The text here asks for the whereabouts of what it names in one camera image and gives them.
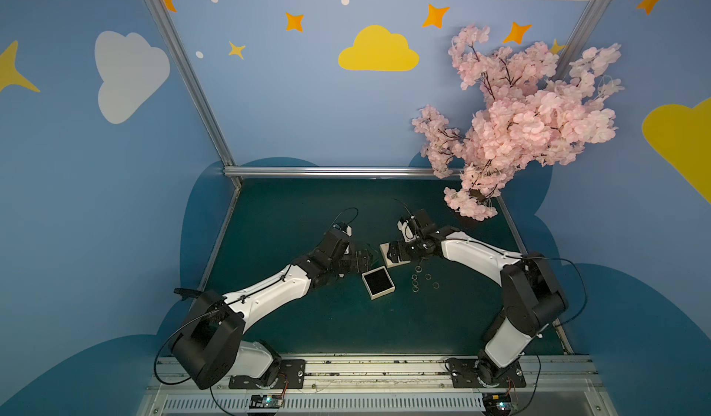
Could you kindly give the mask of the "cream flower box base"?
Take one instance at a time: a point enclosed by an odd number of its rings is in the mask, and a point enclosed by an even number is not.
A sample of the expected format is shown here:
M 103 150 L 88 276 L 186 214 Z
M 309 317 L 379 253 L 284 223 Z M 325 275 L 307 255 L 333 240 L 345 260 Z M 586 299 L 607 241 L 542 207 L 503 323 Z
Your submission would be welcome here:
M 383 296 L 391 294 L 395 290 L 394 282 L 385 266 L 372 269 L 361 275 L 368 295 L 374 301 Z

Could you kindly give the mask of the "cream flower print box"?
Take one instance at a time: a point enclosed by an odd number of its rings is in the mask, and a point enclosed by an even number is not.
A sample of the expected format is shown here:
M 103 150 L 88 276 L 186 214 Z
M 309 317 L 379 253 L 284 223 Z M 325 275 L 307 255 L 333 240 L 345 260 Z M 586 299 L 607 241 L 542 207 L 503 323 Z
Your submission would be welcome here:
M 388 269 L 409 264 L 411 258 L 407 253 L 407 245 L 403 241 L 392 241 L 380 245 L 384 266 Z

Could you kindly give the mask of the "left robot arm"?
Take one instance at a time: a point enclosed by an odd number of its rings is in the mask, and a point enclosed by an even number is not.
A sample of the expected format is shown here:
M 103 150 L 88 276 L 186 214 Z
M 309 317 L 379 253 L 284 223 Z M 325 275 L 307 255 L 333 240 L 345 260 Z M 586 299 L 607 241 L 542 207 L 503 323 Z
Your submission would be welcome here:
M 340 273 L 352 273 L 352 234 L 352 227 L 346 223 L 333 225 L 311 252 L 294 259 L 277 274 L 239 291 L 220 294 L 214 290 L 176 288 L 175 294 L 194 303 L 164 346 L 201 390 L 215 386 L 235 364 L 240 365 L 243 375 L 272 382 L 279 356 L 263 343 L 244 342 L 244 333 L 281 306 L 327 285 Z

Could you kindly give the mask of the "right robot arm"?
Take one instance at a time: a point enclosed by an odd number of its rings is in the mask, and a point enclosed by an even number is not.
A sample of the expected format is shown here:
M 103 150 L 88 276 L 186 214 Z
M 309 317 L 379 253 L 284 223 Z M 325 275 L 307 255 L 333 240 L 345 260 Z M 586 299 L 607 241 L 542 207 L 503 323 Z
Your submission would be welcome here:
M 481 381 L 491 385 L 570 306 L 549 259 L 541 253 L 505 251 L 455 227 L 437 227 L 419 210 L 399 219 L 402 234 L 383 251 L 388 267 L 430 257 L 462 264 L 495 282 L 502 310 L 487 333 L 477 361 Z

